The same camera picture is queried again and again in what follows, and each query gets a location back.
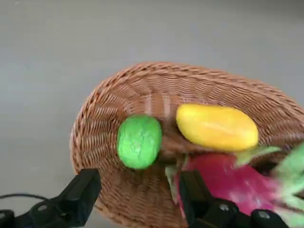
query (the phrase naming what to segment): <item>fake fruit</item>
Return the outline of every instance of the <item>fake fruit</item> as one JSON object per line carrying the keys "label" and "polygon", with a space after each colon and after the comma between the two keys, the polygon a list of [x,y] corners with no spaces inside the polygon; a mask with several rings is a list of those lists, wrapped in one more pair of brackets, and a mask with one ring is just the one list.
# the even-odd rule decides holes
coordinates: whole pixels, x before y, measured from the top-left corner
{"label": "fake fruit", "polygon": [[182,104],[177,110],[176,122],[190,142],[214,150],[244,151],[258,143],[255,122],[236,108]]}
{"label": "fake fruit", "polygon": [[119,127],[117,153],[122,163],[133,169],[145,169],[157,158],[162,143],[160,123],[147,115],[128,117]]}
{"label": "fake fruit", "polygon": [[[304,144],[291,152],[270,177],[246,164],[238,167],[237,155],[210,153],[188,157],[183,170],[198,170],[214,197],[235,202],[245,214],[250,215],[255,209],[269,209],[278,213],[289,227],[304,227],[304,200],[295,196],[304,189],[303,166],[300,164],[304,159]],[[294,166],[287,167],[291,161]],[[178,172],[171,182],[171,190],[173,199],[183,210],[178,194],[179,181]],[[298,212],[282,208],[282,203]]]}

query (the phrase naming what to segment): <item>woven basket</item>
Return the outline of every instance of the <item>woven basket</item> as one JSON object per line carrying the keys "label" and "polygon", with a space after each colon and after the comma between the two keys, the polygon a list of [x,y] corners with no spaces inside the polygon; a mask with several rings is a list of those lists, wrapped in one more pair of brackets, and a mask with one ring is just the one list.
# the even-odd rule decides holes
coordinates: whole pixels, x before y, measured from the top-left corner
{"label": "woven basket", "polygon": [[195,151],[168,124],[174,122],[178,105],[189,102],[239,108],[258,125],[261,145],[285,149],[253,165],[261,160],[280,161],[304,139],[303,109],[262,82],[199,66],[135,65],[101,82],[83,104],[71,133],[75,172],[90,167],[100,171],[103,189],[95,207],[103,215],[125,227],[187,227],[172,202],[164,165],[156,162],[140,171],[124,167],[116,154],[116,134],[127,116],[146,113],[162,120],[167,131],[164,158],[168,157],[166,151],[170,151],[169,157]]}

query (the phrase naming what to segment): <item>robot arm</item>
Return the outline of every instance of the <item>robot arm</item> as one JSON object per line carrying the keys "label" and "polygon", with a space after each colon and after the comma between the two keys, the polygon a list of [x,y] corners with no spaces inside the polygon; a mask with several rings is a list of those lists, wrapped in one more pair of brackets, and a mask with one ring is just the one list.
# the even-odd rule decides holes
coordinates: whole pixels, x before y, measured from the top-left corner
{"label": "robot arm", "polygon": [[[251,216],[239,212],[235,203],[212,197],[197,171],[180,176],[180,196],[189,228],[288,228],[268,210],[255,210]],[[97,169],[83,169],[52,199],[34,205],[15,217],[12,210],[0,210],[0,228],[83,227],[101,191]]]}

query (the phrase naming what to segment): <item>green fruit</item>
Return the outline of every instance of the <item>green fruit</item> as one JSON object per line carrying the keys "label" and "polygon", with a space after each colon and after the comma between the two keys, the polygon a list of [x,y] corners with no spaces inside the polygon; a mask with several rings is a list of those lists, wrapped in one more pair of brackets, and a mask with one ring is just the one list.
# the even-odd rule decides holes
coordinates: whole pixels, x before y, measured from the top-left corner
{"label": "green fruit", "polygon": [[161,125],[155,118],[143,114],[130,116],[118,130],[118,156],[129,168],[145,169],[157,158],[161,136]]}

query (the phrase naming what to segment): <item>black cable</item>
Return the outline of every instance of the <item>black cable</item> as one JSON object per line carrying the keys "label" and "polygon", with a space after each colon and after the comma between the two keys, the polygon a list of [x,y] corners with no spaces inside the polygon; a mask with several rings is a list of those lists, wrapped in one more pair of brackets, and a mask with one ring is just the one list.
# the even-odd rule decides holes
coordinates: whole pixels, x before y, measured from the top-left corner
{"label": "black cable", "polygon": [[25,197],[25,198],[34,198],[34,199],[38,199],[38,200],[45,200],[48,202],[53,203],[52,201],[50,201],[48,198],[44,197],[44,196],[39,196],[39,195],[35,195],[35,194],[28,194],[28,193],[12,193],[12,194],[5,194],[0,196],[0,200],[2,199],[6,199],[6,198],[13,198],[13,197]]}
{"label": "black cable", "polygon": [[40,196],[40,195],[35,195],[35,194],[29,194],[29,193],[11,193],[11,194],[5,194],[0,196],[0,200],[7,199],[7,198],[13,198],[13,197],[25,197],[25,198],[33,198],[33,199],[38,199],[38,200],[44,200],[48,202],[51,205],[54,205],[55,208],[58,210],[60,214],[63,214],[63,211],[56,205],[53,201],[50,199]]}

